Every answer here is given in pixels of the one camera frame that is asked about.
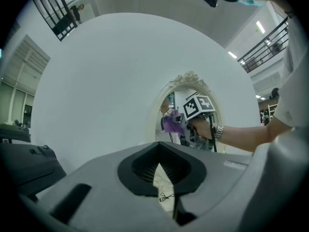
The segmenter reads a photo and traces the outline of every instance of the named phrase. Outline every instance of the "black cutout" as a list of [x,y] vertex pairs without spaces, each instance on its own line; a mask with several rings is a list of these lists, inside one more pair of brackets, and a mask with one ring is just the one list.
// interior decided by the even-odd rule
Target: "black cutout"
[[51,212],[51,216],[63,222],[68,223],[70,218],[77,211],[84,198],[90,191],[91,186],[86,184],[78,184],[74,189],[56,206]]
[[164,142],[153,143],[124,159],[119,164],[118,177],[134,194],[157,197],[153,181],[159,163],[174,185],[175,195],[194,192],[206,177],[200,160]]
[[30,149],[29,152],[33,155],[37,155],[38,153],[34,149]]
[[178,197],[175,199],[173,219],[182,226],[196,219],[196,216],[184,210],[183,204]]

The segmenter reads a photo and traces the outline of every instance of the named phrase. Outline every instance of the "white pillar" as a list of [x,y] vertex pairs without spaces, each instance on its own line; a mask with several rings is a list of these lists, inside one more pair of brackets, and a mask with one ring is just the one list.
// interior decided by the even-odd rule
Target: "white pillar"
[[13,111],[13,103],[14,103],[15,94],[16,94],[16,85],[15,85],[15,87],[13,89],[13,93],[12,93],[11,101],[10,101],[10,109],[9,109],[9,117],[8,117],[8,123],[10,125],[13,124],[13,121],[12,121],[12,111]]
[[26,105],[26,100],[27,100],[27,93],[25,95],[25,99],[24,99],[24,104],[23,104],[23,110],[21,112],[21,122],[20,123],[24,123],[24,114],[25,114],[25,105]]

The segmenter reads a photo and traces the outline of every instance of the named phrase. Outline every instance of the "black metal railing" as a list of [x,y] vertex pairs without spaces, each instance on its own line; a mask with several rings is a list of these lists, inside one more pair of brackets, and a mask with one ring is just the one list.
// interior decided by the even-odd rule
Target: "black metal railing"
[[247,73],[266,63],[287,47],[289,40],[287,19],[285,18],[269,35],[238,60]]
[[65,0],[33,0],[33,2],[60,41],[77,27]]
[[185,100],[187,101],[188,99],[190,99],[194,95],[201,95],[201,94],[199,92],[195,92],[192,95],[190,95],[189,97],[187,97]]

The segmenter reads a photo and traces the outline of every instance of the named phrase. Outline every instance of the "wristwatch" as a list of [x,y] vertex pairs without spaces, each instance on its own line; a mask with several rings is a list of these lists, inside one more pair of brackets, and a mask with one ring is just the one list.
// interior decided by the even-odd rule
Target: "wristwatch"
[[214,135],[214,138],[219,141],[222,137],[222,134],[223,134],[223,125],[217,125],[217,130],[216,130],[216,133]]

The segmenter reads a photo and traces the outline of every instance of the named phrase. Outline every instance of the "purple cloth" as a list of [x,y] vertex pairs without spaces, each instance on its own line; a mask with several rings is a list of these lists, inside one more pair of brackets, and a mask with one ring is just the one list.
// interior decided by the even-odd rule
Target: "purple cloth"
[[184,130],[180,127],[180,123],[175,122],[176,117],[181,117],[182,115],[179,115],[178,111],[175,110],[172,113],[170,113],[168,116],[164,116],[161,118],[161,125],[162,129],[165,130],[166,133],[175,132],[179,135],[184,136]]

